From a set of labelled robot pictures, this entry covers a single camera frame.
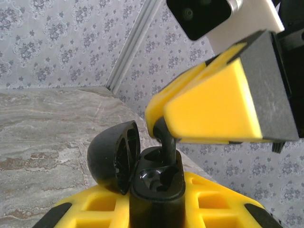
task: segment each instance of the wall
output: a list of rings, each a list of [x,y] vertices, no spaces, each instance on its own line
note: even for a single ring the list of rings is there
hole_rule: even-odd
[[[213,56],[189,42],[163,0],[116,86],[140,116],[153,94]],[[104,86],[143,0],[0,0],[0,88]],[[304,226],[304,142],[278,155],[269,144],[180,145],[219,183],[263,203],[291,228]]]
[[[0,88],[104,86],[144,0],[0,0]]]
[[[152,95],[179,73],[213,55],[208,40],[187,40],[164,1],[122,75],[117,94],[144,117]],[[179,145],[219,183],[265,205],[291,228],[304,227],[304,141],[281,154],[270,144]]]

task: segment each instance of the yellow plastic piece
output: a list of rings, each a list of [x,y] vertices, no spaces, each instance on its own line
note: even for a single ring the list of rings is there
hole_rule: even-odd
[[[245,208],[255,200],[193,173],[185,173],[186,228],[261,228]]]
[[[105,186],[93,186],[59,203],[72,203],[55,228],[128,228],[129,193],[122,195]]]
[[[185,228],[260,228],[246,210],[255,200],[185,172]],[[129,193],[125,196],[94,186],[60,201],[72,207],[55,228],[129,228]]]
[[[201,63],[194,68],[182,73],[158,94],[154,95],[145,110],[149,135],[153,137],[153,127],[156,121],[163,116],[164,105],[172,99],[187,83],[206,68],[206,63]]]
[[[263,139],[239,58],[170,100],[164,118],[172,136],[186,142]]]

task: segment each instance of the marble countertop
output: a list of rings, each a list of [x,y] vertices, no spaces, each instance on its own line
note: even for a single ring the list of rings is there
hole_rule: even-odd
[[[145,121],[106,88],[0,91],[0,228],[32,227],[56,202],[96,185],[91,140],[135,120],[142,150],[158,145]],[[211,177],[182,154],[184,170]]]

